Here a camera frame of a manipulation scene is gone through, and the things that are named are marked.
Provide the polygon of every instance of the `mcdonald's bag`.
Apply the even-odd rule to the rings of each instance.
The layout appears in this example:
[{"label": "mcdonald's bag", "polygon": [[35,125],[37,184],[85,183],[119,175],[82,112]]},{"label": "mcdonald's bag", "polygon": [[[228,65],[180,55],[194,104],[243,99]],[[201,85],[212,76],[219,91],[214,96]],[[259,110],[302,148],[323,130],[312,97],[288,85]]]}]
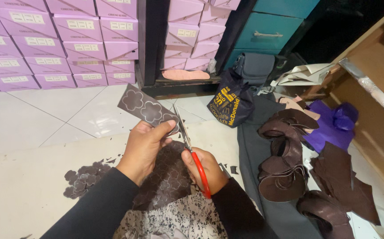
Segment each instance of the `mcdonald's bag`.
[{"label": "mcdonald's bag", "polygon": [[207,108],[221,123],[235,128],[254,111],[254,98],[248,83],[232,68],[222,74],[216,95]]}]

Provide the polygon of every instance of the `drawer handle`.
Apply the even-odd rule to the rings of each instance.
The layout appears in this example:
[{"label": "drawer handle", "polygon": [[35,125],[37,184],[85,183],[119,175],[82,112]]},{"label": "drawer handle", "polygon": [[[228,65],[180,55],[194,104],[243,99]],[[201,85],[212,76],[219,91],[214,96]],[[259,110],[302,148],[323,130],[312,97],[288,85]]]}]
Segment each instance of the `drawer handle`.
[{"label": "drawer handle", "polygon": [[276,33],[276,34],[264,34],[259,33],[258,31],[255,31],[254,36],[256,37],[283,37],[283,35]]}]

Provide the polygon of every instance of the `black sleeve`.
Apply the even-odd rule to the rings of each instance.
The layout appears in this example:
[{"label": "black sleeve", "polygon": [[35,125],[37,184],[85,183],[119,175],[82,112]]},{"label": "black sleeve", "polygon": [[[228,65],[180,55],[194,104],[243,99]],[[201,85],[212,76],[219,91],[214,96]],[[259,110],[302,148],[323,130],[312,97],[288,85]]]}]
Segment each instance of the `black sleeve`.
[{"label": "black sleeve", "polygon": [[77,202],[41,238],[112,238],[139,187],[116,168]]},{"label": "black sleeve", "polygon": [[278,238],[234,178],[211,198],[229,238]]}]

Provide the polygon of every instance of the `cabinet drawer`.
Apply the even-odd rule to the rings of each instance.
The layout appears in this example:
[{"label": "cabinet drawer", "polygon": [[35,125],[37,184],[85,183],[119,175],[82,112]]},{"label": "cabinet drawer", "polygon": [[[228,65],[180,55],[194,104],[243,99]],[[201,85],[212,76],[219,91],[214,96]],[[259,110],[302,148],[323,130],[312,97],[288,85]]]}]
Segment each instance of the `cabinet drawer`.
[{"label": "cabinet drawer", "polygon": [[319,0],[258,0],[253,11],[306,18],[317,3]]},{"label": "cabinet drawer", "polygon": [[287,43],[303,19],[251,13],[236,42],[237,49],[279,49]]},{"label": "cabinet drawer", "polygon": [[236,58],[241,52],[245,53],[260,53],[260,54],[267,54],[267,55],[277,55],[279,54],[280,50],[256,50],[256,49],[234,49],[232,53],[230,54],[229,60],[227,60],[226,65],[224,66],[224,69],[227,70],[227,68],[232,67],[233,63],[235,62]]}]

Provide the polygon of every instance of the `scissors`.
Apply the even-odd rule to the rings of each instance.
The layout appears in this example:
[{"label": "scissors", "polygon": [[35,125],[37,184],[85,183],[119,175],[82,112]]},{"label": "scissors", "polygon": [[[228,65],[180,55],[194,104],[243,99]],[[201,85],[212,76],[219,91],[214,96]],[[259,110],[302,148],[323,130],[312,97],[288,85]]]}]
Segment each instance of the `scissors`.
[{"label": "scissors", "polygon": [[176,105],[173,105],[174,113],[179,117],[179,131],[182,134],[183,141],[186,144],[186,148],[192,155],[193,160],[195,161],[195,165],[198,168],[199,176],[201,177],[202,185],[204,186],[204,191],[202,193],[208,199],[211,198],[210,186],[208,185],[207,176],[205,175],[204,168],[201,165],[201,161],[199,161],[198,155],[194,151],[192,151],[192,146],[190,139],[188,137],[188,132],[186,131],[185,124],[183,123],[182,117],[179,114],[179,109],[177,109]]}]

